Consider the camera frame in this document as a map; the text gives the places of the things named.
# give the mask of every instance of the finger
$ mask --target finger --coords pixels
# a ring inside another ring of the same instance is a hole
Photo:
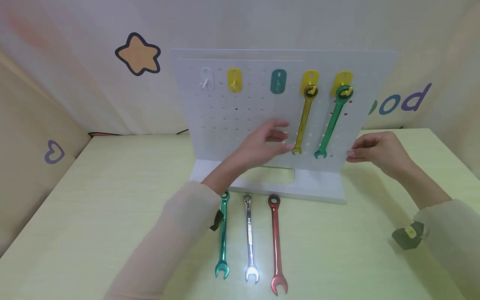
[[[357,148],[347,151],[349,157],[370,158],[371,148]]]
[[[283,143],[279,143],[273,147],[271,147],[271,150],[272,150],[272,158],[277,156],[277,155],[280,155],[280,154],[285,154],[285,153],[288,153],[290,151],[292,151],[293,149],[293,144],[283,144]]]
[[[265,121],[258,130],[267,135],[274,127],[287,127],[290,123],[287,120],[282,119],[270,119]]]
[[[279,139],[285,140],[288,138],[288,134],[278,129],[272,129],[270,131],[269,137],[277,137]]]
[[[364,157],[347,157],[347,162],[349,163],[362,163],[365,161],[370,161],[370,160]]]
[[[382,139],[384,134],[384,132],[373,132],[364,134],[355,140],[352,149],[373,147]]]
[[[266,138],[265,141],[267,142],[283,142],[285,139],[281,139],[281,138],[278,138],[278,137],[273,137],[273,136],[269,136]]]

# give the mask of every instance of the white pegboard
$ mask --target white pegboard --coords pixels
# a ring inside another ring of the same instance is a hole
[[[319,93],[309,113],[302,154],[278,156],[267,166],[339,174],[346,151],[359,134],[395,63],[396,53],[175,49],[172,60],[196,158],[213,162],[225,159],[252,130],[274,117],[290,122],[286,129],[287,143],[295,143],[305,102],[300,92],[301,79],[307,70],[317,70]],[[202,68],[212,70],[214,90],[202,90]],[[230,68],[242,71],[243,89],[239,93],[228,89],[227,71]],[[272,72],[276,69],[287,72],[287,86],[281,94],[270,91]],[[335,106],[330,89],[335,75],[342,70],[353,72],[354,95],[338,118],[327,148],[328,156],[315,159],[313,153],[319,147]]]

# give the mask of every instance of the star decoration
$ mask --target star decoration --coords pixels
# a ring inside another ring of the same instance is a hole
[[[127,43],[117,48],[115,55],[127,65],[130,72],[135,76],[140,76],[145,71],[150,73],[160,72],[160,64],[157,60],[160,56],[160,48],[148,44],[136,32],[130,33]]]

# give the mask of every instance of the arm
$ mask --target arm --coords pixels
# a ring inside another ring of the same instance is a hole
[[[243,172],[292,149],[293,145],[289,144],[266,144],[288,138],[286,133],[274,129],[287,126],[286,121],[267,121],[201,184],[189,181],[176,192],[117,274],[104,300],[159,299],[186,251],[212,225],[220,206],[220,195]]]
[[[480,216],[468,205],[452,200],[408,156],[392,132],[369,133],[347,152],[348,162],[371,161],[397,180],[420,211],[423,240],[449,272],[465,299],[480,299]]]

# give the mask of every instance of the tabletop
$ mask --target tabletop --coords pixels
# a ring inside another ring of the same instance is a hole
[[[440,186],[480,212],[479,180],[430,130],[395,132]],[[165,201],[188,180],[194,160],[188,135],[93,138],[0,259],[0,299],[102,299]],[[261,170],[270,180],[289,176]],[[282,198],[288,294],[278,286],[279,298],[463,299],[426,245],[403,251],[392,240],[418,211],[396,181],[371,163],[345,164],[342,181],[347,205]],[[232,192],[229,276],[215,277],[219,231],[209,230],[181,261],[164,299],[276,299],[267,196],[252,195],[252,223],[257,284],[244,279],[245,209],[242,194]]]

